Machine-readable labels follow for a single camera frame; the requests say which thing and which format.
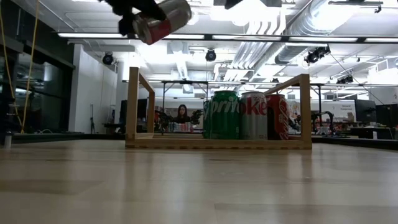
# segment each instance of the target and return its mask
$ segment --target woman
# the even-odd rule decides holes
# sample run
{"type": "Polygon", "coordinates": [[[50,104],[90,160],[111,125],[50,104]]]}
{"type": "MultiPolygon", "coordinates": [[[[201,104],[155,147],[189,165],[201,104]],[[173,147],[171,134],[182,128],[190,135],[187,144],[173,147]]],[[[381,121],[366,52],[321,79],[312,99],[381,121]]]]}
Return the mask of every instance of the woman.
{"type": "Polygon", "coordinates": [[[178,115],[176,118],[174,118],[174,121],[178,124],[183,124],[185,122],[190,122],[191,119],[187,115],[187,107],[185,105],[180,105],[178,107],[178,115]]]}

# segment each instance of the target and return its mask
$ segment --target green can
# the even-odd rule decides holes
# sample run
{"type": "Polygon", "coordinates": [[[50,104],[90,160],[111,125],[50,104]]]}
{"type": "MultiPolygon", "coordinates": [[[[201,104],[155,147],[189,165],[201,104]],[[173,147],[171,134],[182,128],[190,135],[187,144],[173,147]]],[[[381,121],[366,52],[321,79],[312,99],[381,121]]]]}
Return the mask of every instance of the green can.
{"type": "Polygon", "coordinates": [[[235,91],[215,92],[211,99],[211,139],[239,139],[239,97],[235,91]]]}
{"type": "Polygon", "coordinates": [[[207,100],[203,104],[203,137],[210,138],[210,101],[207,100]]]}

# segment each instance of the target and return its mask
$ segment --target rope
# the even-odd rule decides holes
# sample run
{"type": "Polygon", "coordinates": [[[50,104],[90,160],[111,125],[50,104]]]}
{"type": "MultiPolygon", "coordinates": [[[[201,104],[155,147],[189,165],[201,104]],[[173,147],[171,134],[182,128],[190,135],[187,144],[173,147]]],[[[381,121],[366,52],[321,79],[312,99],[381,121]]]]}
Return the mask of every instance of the rope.
{"type": "Polygon", "coordinates": [[[10,68],[8,66],[6,36],[4,35],[4,24],[3,24],[3,21],[2,21],[1,6],[0,6],[0,26],[1,26],[1,37],[2,37],[2,46],[3,46],[3,51],[4,51],[4,57],[6,58],[6,70],[7,70],[7,76],[8,76],[8,83],[10,85],[12,99],[14,100],[15,114],[17,115],[17,118],[18,118],[18,121],[19,121],[19,125],[22,127],[22,122],[21,122],[21,119],[20,119],[20,117],[18,115],[18,108],[17,108],[16,98],[15,98],[15,94],[14,94],[14,88],[12,87],[10,68]]]}
{"type": "Polygon", "coordinates": [[[35,28],[33,30],[32,51],[30,53],[29,76],[27,78],[27,85],[26,85],[24,119],[22,121],[21,134],[24,133],[25,121],[26,121],[27,102],[28,102],[28,99],[29,99],[30,76],[32,75],[33,56],[34,56],[34,52],[35,52],[34,50],[35,50],[35,43],[36,43],[37,22],[39,21],[39,6],[40,6],[39,0],[36,0],[35,28]]]}

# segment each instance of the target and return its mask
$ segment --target silver can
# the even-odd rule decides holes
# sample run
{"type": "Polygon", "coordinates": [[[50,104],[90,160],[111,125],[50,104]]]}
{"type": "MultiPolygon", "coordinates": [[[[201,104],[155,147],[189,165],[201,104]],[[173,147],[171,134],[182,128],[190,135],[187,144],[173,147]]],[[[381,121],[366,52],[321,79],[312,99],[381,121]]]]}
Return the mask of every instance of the silver can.
{"type": "Polygon", "coordinates": [[[166,14],[166,20],[148,18],[140,12],[132,23],[138,38],[148,45],[187,25],[192,17],[191,7],[186,0],[164,0],[158,5],[166,14]]]}
{"type": "Polygon", "coordinates": [[[241,97],[241,139],[268,139],[267,100],[259,91],[243,93],[241,97]]]}

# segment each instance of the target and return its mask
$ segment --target computer monitor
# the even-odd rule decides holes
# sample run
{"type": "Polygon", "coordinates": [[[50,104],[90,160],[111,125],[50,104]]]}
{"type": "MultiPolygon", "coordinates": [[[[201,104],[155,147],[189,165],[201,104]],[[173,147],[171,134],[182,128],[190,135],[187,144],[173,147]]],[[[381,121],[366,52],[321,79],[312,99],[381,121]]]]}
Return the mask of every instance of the computer monitor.
{"type": "Polygon", "coordinates": [[[356,121],[376,122],[376,104],[371,100],[355,100],[356,121]]]}
{"type": "MultiPolygon", "coordinates": [[[[137,118],[143,120],[147,117],[147,102],[148,99],[140,99],[137,101],[137,118]]],[[[127,117],[127,100],[122,100],[120,106],[120,119],[119,123],[126,124],[127,117]]]]}

